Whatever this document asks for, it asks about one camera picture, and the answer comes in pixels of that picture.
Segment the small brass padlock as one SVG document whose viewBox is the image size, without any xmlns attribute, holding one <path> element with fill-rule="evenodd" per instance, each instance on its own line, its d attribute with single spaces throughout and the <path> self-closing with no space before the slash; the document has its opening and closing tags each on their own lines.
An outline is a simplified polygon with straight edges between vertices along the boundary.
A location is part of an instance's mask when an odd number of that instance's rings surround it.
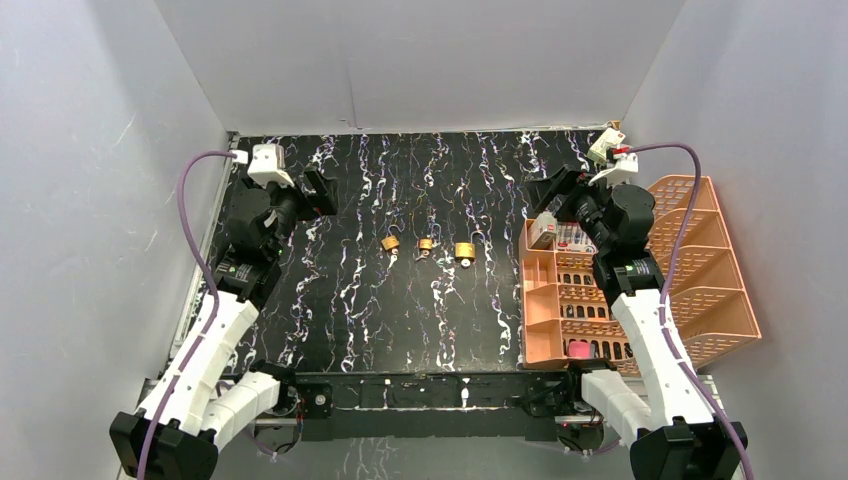
<svg viewBox="0 0 848 480">
<path fill-rule="evenodd" d="M 440 233 L 441 226 L 433 224 L 427 233 L 418 238 L 416 262 L 427 259 L 432 255 L 433 250 L 439 245 Z"/>
<path fill-rule="evenodd" d="M 387 227 L 385 237 L 381 240 L 381 247 L 384 252 L 390 255 L 397 255 L 399 252 L 400 241 L 396 235 L 400 229 L 397 225 L 392 224 Z"/>
</svg>

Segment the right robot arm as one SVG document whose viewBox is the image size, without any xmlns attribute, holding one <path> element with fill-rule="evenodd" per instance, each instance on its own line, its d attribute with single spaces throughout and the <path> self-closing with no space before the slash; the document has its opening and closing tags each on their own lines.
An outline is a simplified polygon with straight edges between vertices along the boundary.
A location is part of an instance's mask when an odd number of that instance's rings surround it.
<svg viewBox="0 0 848 480">
<path fill-rule="evenodd" d="M 569 167 L 526 186 L 541 215 L 557 196 L 558 220 L 577 223 L 597 251 L 593 277 L 631 346 L 648 398 L 642 400 L 607 360 L 580 360 L 563 387 L 577 414 L 602 414 L 629 450 L 636 479 L 752 478 L 743 426 L 728 419 L 698 379 L 672 320 L 670 280 L 648 248 L 653 195 L 608 185 Z"/>
</svg>

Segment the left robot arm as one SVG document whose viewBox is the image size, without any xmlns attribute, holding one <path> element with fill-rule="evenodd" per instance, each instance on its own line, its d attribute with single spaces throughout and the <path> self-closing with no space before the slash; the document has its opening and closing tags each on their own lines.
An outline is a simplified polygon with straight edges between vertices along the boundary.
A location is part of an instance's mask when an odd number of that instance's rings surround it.
<svg viewBox="0 0 848 480">
<path fill-rule="evenodd" d="M 249 179 L 231 199 L 227 244 L 205 274 L 201 311 L 162 378 L 109 435 L 135 479 L 208 479 L 223 448 L 259 416 L 301 416 L 293 369 L 257 360 L 229 387 L 221 376 L 239 340 L 282 277 L 280 258 L 295 227 L 338 212 L 338 181 L 310 167 L 311 189 Z"/>
</svg>

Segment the white red eraser box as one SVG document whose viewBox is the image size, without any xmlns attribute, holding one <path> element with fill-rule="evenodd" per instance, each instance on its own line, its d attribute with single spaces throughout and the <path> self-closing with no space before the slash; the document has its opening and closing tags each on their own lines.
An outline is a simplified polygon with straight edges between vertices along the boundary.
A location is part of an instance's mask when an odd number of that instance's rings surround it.
<svg viewBox="0 0 848 480">
<path fill-rule="evenodd" d="M 558 224 L 550 211 L 539 214 L 528 228 L 528 248 L 548 250 L 557 238 Z"/>
</svg>

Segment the colored marker pack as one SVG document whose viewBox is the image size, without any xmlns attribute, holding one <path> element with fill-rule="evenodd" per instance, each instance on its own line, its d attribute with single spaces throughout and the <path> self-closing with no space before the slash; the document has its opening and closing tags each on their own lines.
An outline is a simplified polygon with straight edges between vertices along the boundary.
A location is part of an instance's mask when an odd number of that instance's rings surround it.
<svg viewBox="0 0 848 480">
<path fill-rule="evenodd" d="M 572 222 L 557 223 L 557 236 L 554 245 L 558 251 L 571 253 L 593 255 L 597 251 L 591 238 L 579 224 Z"/>
</svg>

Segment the white box in corner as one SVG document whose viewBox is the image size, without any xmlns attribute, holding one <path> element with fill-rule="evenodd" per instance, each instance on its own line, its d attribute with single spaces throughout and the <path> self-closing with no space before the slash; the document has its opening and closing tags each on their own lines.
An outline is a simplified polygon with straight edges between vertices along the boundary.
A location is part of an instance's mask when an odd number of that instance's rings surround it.
<svg viewBox="0 0 848 480">
<path fill-rule="evenodd" d="M 615 150 L 623 143 L 626 135 L 620 130 L 608 127 L 590 145 L 586 157 L 596 165 L 605 165 L 608 162 L 608 152 Z"/>
</svg>

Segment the orange desk organizer tray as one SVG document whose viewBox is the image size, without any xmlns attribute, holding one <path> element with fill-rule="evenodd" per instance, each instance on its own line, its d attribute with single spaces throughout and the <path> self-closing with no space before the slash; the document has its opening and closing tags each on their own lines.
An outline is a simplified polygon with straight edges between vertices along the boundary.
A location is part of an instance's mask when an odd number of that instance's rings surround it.
<svg viewBox="0 0 848 480">
<path fill-rule="evenodd" d="M 570 340 L 589 342 L 595 358 L 619 365 L 630 360 L 630 343 L 592 276 L 592 255 L 528 248 L 524 222 L 519 236 L 522 308 L 522 365 L 554 370 L 573 360 L 566 355 Z"/>
</svg>

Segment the pink eraser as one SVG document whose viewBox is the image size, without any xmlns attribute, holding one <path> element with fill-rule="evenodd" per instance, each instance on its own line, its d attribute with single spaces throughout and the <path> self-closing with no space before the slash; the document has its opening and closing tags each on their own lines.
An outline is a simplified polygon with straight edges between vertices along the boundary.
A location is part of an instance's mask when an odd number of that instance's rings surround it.
<svg viewBox="0 0 848 480">
<path fill-rule="evenodd" d="M 566 355 L 570 359 L 588 360 L 595 358 L 594 347 L 587 341 L 570 340 L 566 346 Z"/>
</svg>

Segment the orange mesh file rack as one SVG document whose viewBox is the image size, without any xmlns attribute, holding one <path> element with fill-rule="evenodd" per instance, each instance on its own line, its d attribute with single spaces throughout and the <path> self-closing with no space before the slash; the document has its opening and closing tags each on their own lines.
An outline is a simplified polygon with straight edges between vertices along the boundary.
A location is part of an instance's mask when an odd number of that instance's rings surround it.
<svg viewBox="0 0 848 480">
<path fill-rule="evenodd" d="M 694 177 L 668 175 L 649 187 L 656 200 L 648 248 L 664 273 Z M 695 368 L 759 340 L 762 334 L 711 179 L 701 179 L 675 262 L 671 316 Z"/>
</svg>

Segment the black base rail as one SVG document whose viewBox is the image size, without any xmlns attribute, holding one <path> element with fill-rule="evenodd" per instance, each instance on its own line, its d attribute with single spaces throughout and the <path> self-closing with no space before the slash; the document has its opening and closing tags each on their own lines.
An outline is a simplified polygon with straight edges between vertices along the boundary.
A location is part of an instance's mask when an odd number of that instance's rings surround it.
<svg viewBox="0 0 848 480">
<path fill-rule="evenodd" d="M 577 414 L 564 370 L 300 373 L 305 438 L 521 437 L 553 441 Z"/>
</svg>

